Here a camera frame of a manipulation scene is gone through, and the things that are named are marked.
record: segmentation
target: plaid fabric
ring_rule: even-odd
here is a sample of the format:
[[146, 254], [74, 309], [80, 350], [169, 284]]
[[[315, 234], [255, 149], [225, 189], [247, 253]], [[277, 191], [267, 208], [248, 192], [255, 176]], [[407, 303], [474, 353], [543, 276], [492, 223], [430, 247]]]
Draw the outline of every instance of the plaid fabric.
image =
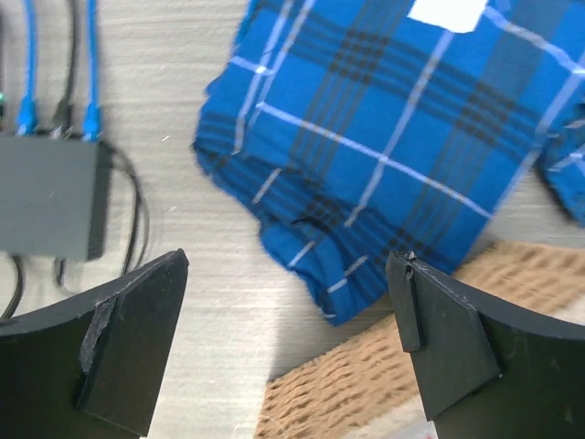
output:
[[493, 0], [467, 34], [413, 0], [256, 3], [194, 148], [332, 324], [393, 249], [451, 273], [537, 158], [585, 223], [583, 0]]

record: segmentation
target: power cable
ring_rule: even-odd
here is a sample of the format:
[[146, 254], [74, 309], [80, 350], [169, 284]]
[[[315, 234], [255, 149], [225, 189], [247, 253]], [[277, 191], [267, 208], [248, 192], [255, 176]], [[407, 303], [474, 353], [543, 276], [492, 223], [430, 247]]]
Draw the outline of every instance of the power cable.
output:
[[[122, 275], [125, 275], [129, 271], [135, 270], [136, 268], [140, 267], [144, 262], [144, 257], [146, 255], [148, 241], [150, 238], [149, 234], [150, 212], [148, 211], [148, 205], [146, 204], [146, 200], [144, 198], [143, 187], [138, 177], [138, 173], [136, 172], [136, 169], [134, 168], [134, 165], [130, 158], [128, 157], [128, 155], [126, 155], [124, 151], [122, 151], [121, 149], [115, 148], [114, 146], [107, 144], [105, 142], [102, 142], [101, 145], [105, 148], [110, 149], [112, 154], [119, 158], [121, 163], [114, 165], [114, 168], [123, 172], [133, 185], [134, 191], [133, 220], [130, 231], [130, 238], [128, 240], [128, 247], [126, 249], [126, 256], [124, 258], [124, 264], [122, 266]], [[133, 265], [133, 256], [136, 248], [138, 229], [140, 227], [141, 212], [144, 231], [143, 245], [140, 250], [140, 253], [138, 253], [138, 258], [136, 259], [136, 262]]]
[[77, 10], [77, 0], [67, 0], [67, 8], [69, 10], [69, 61], [67, 66], [67, 76], [65, 79], [65, 88], [63, 96], [58, 102], [55, 114], [53, 115], [53, 137], [61, 137], [62, 135], [69, 135], [71, 130], [71, 117], [73, 114], [73, 90], [75, 88], [75, 77], [77, 72], [78, 62], [78, 41], [79, 41], [79, 20]]
[[15, 266], [16, 288], [12, 294], [10, 302], [8, 302], [8, 305], [6, 306], [4, 313], [2, 313], [0, 316], [0, 321], [10, 318], [15, 314], [15, 311], [20, 305], [20, 301], [22, 300], [22, 295], [25, 290], [25, 270], [22, 258], [19, 256], [10, 256], [10, 259], [12, 260], [12, 264]]

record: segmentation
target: blue ethernet cable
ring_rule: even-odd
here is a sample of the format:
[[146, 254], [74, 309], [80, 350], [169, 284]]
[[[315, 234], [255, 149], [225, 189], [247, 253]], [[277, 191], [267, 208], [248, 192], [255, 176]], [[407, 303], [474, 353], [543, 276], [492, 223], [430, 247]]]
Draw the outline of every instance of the blue ethernet cable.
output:
[[83, 140], [97, 142], [101, 136], [100, 88], [98, 78], [97, 0], [88, 0], [88, 62], [90, 66], [90, 102], [83, 120]]
[[27, 60], [27, 89], [25, 97], [20, 102], [20, 111], [16, 117], [16, 127], [19, 135], [31, 135], [37, 129], [37, 106], [35, 93], [37, 85], [37, 18], [33, 0], [23, 0], [23, 7], [27, 15], [28, 28], [28, 60]]

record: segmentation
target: cable plug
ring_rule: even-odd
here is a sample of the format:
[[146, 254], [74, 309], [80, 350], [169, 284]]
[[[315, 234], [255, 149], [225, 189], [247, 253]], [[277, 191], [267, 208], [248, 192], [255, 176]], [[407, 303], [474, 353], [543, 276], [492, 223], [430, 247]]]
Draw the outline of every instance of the cable plug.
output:
[[73, 105], [65, 100], [59, 101], [57, 110], [53, 115], [53, 136], [61, 137], [66, 135], [71, 130], [71, 115], [73, 113]]
[[91, 103], [83, 120], [83, 140], [85, 142], [97, 142], [101, 136], [101, 109]]
[[37, 105], [29, 96], [25, 96], [20, 102], [16, 125], [18, 126], [18, 135], [31, 135], [37, 129]]

